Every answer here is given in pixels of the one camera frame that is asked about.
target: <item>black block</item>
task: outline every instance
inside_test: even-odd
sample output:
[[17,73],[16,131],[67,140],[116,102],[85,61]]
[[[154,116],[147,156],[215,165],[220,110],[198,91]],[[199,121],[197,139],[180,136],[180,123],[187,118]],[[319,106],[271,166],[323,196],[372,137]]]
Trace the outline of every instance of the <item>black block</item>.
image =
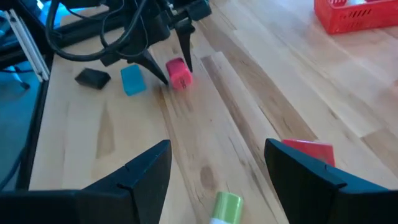
[[79,84],[94,88],[96,90],[102,90],[102,88],[104,88],[105,84],[107,84],[110,79],[111,77],[108,73],[91,68],[85,68],[75,78],[76,82]]

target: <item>wood grain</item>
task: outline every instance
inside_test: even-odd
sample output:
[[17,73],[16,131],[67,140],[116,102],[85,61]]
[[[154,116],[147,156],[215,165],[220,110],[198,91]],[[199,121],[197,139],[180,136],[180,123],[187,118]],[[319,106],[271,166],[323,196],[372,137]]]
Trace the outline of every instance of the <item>wood grain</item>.
[[[161,223],[208,223],[219,190],[243,197],[244,224],[288,223],[264,163],[266,138],[328,142],[338,168],[398,188],[396,28],[330,37],[311,1],[210,4],[213,14],[194,23],[186,90],[142,68],[147,90],[128,97],[126,62],[55,57],[30,189],[83,188],[171,139]],[[65,50],[100,48],[95,37]],[[182,57],[174,31],[149,50],[165,73],[167,61]],[[112,80],[101,91],[80,86],[73,78],[86,67]]]

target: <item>black cable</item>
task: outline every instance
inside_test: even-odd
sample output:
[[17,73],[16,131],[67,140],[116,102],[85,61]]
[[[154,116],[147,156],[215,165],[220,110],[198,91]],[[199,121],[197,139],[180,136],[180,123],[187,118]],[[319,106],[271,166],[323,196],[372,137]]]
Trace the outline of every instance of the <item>black cable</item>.
[[20,153],[18,154],[17,159],[14,161],[14,164],[12,165],[10,171],[6,175],[6,177],[0,182],[0,191],[2,191],[5,186],[10,182],[14,174],[17,172],[19,164],[21,163],[22,155],[23,155],[24,150],[21,150]]
[[[119,10],[121,10],[121,9],[123,8],[123,6],[124,6],[124,1],[125,1],[125,0],[123,0],[122,6],[121,6],[117,11],[119,11]],[[137,3],[137,0],[134,0],[134,2],[136,3],[137,9],[138,9],[139,6],[138,6],[138,3]],[[107,16],[104,18],[104,20],[102,21],[101,33],[100,33],[100,35],[99,35],[99,38],[100,38],[100,40],[101,40],[101,43],[102,43],[102,45],[103,45],[105,48],[107,48],[107,47],[109,46],[109,44],[106,42],[106,39],[105,39],[105,22],[106,22],[107,18],[108,18],[112,13],[113,13],[113,12],[109,13],[109,15],[107,15]],[[148,33],[147,33],[147,29],[145,28],[144,20],[142,19],[141,14],[142,14],[142,11],[139,12],[139,17],[140,17],[140,19],[141,19],[142,27],[143,27],[144,32],[145,32],[145,38],[146,38],[145,47],[143,48],[143,50],[142,50],[141,52],[136,53],[136,54],[134,54],[134,55],[126,55],[126,54],[124,54],[124,53],[122,53],[122,52],[120,52],[120,51],[117,50],[116,53],[117,53],[121,58],[123,58],[123,59],[129,59],[129,58],[131,58],[131,57],[140,56],[140,55],[141,55],[142,53],[144,53],[144,51],[147,50],[147,48],[148,48],[148,45],[149,45]]]
[[126,42],[129,41],[129,36],[131,35],[132,31],[134,30],[135,26],[137,25],[138,18],[142,13],[142,10],[144,9],[146,3],[148,0],[143,0],[137,10],[137,12],[134,14],[134,17],[132,18],[129,27],[124,31],[122,36],[120,36],[115,42],[110,44],[107,48],[103,48],[99,52],[95,52],[89,55],[74,55],[67,53],[63,51],[53,40],[51,37],[51,33],[53,32],[53,27],[54,27],[54,20],[55,20],[55,14],[57,12],[58,6],[60,4],[60,0],[52,0],[50,9],[49,9],[49,14],[47,16],[47,22],[45,26],[45,36],[47,39],[47,42],[49,43],[49,46],[54,50],[54,52],[59,55],[62,58],[65,58],[67,60],[71,61],[76,61],[76,62],[90,62],[94,60],[98,60],[101,57],[105,56],[105,54],[108,54],[110,52],[115,52],[119,48],[121,48]]

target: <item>black cable bundle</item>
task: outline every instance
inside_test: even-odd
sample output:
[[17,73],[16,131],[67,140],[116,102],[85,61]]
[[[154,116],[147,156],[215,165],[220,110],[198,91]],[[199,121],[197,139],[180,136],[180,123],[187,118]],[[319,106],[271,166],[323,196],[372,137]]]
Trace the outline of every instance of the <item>black cable bundle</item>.
[[[59,46],[56,45],[56,43],[52,39],[52,33],[54,31],[54,20],[55,20],[55,14],[57,13],[58,6],[60,4],[60,0],[52,0],[50,9],[49,9],[49,14],[47,16],[47,22],[45,26],[45,36],[47,38],[47,42],[49,43],[49,46],[54,50],[54,52],[61,56],[62,58],[65,58],[67,60],[75,61],[75,62],[90,62],[94,60],[98,60],[101,57],[105,56],[106,54],[109,53],[117,53],[120,54],[118,51],[120,48],[122,48],[128,41],[129,41],[129,36],[132,34],[133,30],[137,26],[138,20],[141,18],[141,14],[144,10],[145,5],[147,4],[148,0],[142,0],[140,5],[138,6],[138,9],[136,13],[134,14],[128,28],[123,32],[122,36],[120,36],[115,42],[112,44],[106,44],[107,46],[104,47],[102,50],[89,54],[89,55],[74,55],[67,53],[63,51]],[[114,12],[110,12],[105,18],[104,21],[108,18],[108,16]]]

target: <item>wooden plank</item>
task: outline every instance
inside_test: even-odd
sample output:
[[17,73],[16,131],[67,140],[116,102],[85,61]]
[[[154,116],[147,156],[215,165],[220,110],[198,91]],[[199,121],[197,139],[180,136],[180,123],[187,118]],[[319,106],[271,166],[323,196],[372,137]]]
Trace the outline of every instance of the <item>wooden plank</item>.
[[276,192],[272,186],[264,160],[264,142],[266,138],[278,138],[272,124],[267,120],[250,92],[235,72],[227,58],[221,53],[202,59],[202,62],[213,81],[218,93],[228,108],[248,149],[259,166],[269,186],[265,190],[269,194],[266,200],[278,223],[288,223],[283,210],[274,198]]
[[386,187],[398,186],[394,174],[342,120],[334,116],[322,99],[303,82],[295,67],[278,53],[279,50],[267,38],[256,37],[246,31],[237,31],[236,35],[319,140],[334,146],[338,167]]
[[220,31],[210,19],[203,21],[198,26],[213,48],[225,52],[231,65],[255,96],[262,112],[281,139],[294,138],[312,141],[317,138],[263,69],[228,35]]
[[398,177],[398,138],[384,128],[364,136],[362,140],[380,160]]
[[[153,49],[159,63],[173,57],[165,48]],[[185,91],[163,88],[160,101],[198,223],[209,222],[220,190],[243,197],[242,223],[276,223],[272,205],[263,197],[271,191],[260,168],[203,64],[196,55],[192,59],[193,85]]]

